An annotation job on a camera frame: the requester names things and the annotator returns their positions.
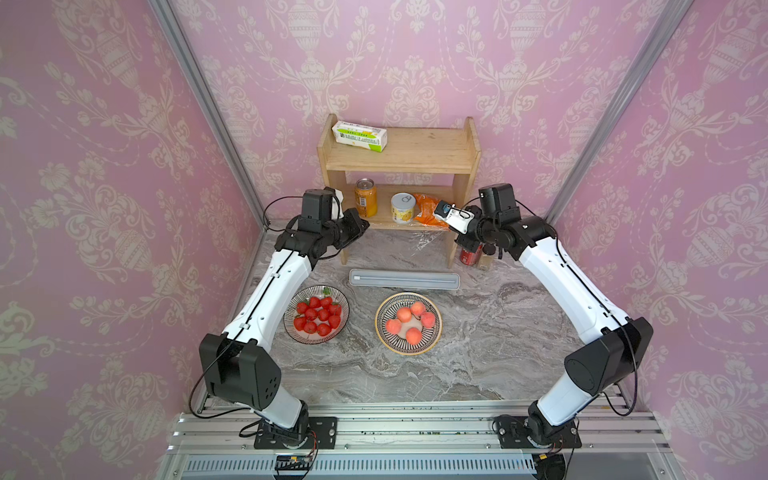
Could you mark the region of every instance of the vent grille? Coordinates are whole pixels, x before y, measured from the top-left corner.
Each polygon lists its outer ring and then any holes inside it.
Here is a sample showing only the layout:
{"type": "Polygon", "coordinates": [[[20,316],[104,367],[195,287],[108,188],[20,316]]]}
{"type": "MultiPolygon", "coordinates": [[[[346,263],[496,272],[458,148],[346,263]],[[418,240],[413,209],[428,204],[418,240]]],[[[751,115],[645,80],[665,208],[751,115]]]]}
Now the vent grille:
{"type": "MultiPolygon", "coordinates": [[[[192,455],[185,475],[274,473],[274,455],[192,455]]],[[[319,475],[385,475],[420,473],[423,475],[535,474],[531,455],[522,453],[398,455],[320,453],[312,468],[319,475]]]]}

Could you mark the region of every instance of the juice can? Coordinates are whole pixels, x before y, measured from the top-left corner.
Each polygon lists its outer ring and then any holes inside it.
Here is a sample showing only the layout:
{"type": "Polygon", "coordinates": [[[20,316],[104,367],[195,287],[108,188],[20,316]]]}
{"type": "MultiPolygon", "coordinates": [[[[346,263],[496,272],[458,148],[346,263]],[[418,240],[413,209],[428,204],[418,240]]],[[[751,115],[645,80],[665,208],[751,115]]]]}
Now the juice can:
{"type": "Polygon", "coordinates": [[[469,250],[462,248],[462,254],[459,256],[459,260],[462,261],[465,265],[472,266],[478,262],[478,258],[480,258],[480,253],[482,251],[482,245],[478,247],[476,252],[470,252],[469,250]]]}
{"type": "Polygon", "coordinates": [[[373,217],[379,211],[376,199],[376,184],[369,178],[357,181],[355,185],[355,206],[361,217],[373,217]]]}

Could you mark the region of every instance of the box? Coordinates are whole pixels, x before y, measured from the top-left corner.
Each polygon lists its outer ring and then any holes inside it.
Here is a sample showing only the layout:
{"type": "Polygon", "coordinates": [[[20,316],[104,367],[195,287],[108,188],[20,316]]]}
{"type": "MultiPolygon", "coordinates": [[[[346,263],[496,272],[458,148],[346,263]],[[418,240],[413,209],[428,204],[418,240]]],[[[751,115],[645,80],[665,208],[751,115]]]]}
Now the box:
{"type": "Polygon", "coordinates": [[[333,136],[340,144],[354,145],[373,151],[382,151],[386,147],[386,128],[337,121],[332,130],[333,136]]]}

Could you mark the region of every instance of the canned food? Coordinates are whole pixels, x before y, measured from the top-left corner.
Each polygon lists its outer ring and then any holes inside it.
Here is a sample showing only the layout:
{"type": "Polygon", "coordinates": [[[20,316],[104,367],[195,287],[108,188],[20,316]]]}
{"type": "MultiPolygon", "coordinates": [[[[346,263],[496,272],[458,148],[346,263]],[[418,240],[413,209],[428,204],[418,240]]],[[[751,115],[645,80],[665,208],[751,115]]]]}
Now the canned food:
{"type": "Polygon", "coordinates": [[[478,250],[476,252],[470,252],[469,250],[462,248],[462,254],[459,256],[459,260],[462,261],[465,265],[472,266],[478,262],[478,258],[480,258],[480,252],[482,245],[478,247],[478,250]]]}
{"type": "Polygon", "coordinates": [[[363,178],[357,181],[355,185],[355,206],[357,213],[361,217],[373,217],[379,211],[378,200],[376,198],[376,185],[373,180],[363,178]]]}
{"type": "Polygon", "coordinates": [[[395,223],[408,223],[416,210],[416,199],[411,194],[392,195],[392,219],[395,223]]]}

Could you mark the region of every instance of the wooden shelf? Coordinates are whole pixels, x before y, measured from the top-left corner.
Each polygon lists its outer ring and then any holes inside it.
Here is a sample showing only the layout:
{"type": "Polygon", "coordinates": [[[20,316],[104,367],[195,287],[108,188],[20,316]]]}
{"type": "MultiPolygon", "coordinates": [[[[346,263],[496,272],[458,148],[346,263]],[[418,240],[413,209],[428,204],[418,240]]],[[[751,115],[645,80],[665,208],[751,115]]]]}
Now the wooden shelf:
{"type": "Polygon", "coordinates": [[[328,170],[470,174],[474,155],[467,151],[467,135],[454,128],[387,128],[383,151],[336,143],[326,161],[328,170]]]}
{"type": "MultiPolygon", "coordinates": [[[[399,192],[430,194],[458,205],[465,204],[472,197],[480,163],[480,142],[472,117],[466,118],[462,129],[387,128],[387,145],[381,152],[336,143],[331,128],[337,121],[335,114],[328,115],[317,144],[317,157],[326,186],[344,193],[344,209],[355,207],[355,186],[347,184],[347,171],[453,174],[452,185],[376,185],[379,209],[375,216],[366,218],[371,228],[442,230],[415,220],[406,224],[395,223],[390,200],[399,192]]],[[[443,231],[446,232],[445,252],[450,267],[456,255],[455,234],[443,231]]],[[[348,256],[348,252],[343,250],[342,264],[346,265],[348,256]]]]}
{"type": "MultiPolygon", "coordinates": [[[[392,195],[400,192],[409,194],[428,194],[437,197],[440,200],[453,203],[453,187],[451,185],[376,185],[376,191],[379,209],[373,217],[364,217],[371,223],[371,228],[383,228],[387,230],[437,230],[445,229],[424,225],[412,220],[411,223],[395,223],[392,219],[391,200],[392,195]]],[[[339,190],[344,193],[342,210],[355,208],[355,186],[346,185],[339,190]]]]}

